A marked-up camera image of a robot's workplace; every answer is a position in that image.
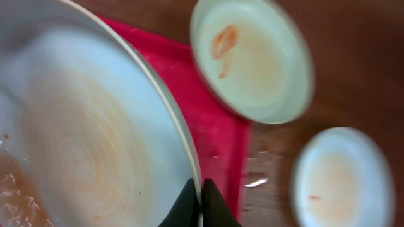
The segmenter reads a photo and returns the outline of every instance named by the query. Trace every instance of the tray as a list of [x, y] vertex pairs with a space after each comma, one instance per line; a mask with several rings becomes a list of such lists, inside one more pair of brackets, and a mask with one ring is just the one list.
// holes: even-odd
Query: tray
[[233, 215], [241, 213], [250, 123], [224, 109], [198, 76], [189, 45], [101, 18], [159, 73], [191, 131], [202, 178], [213, 179]]

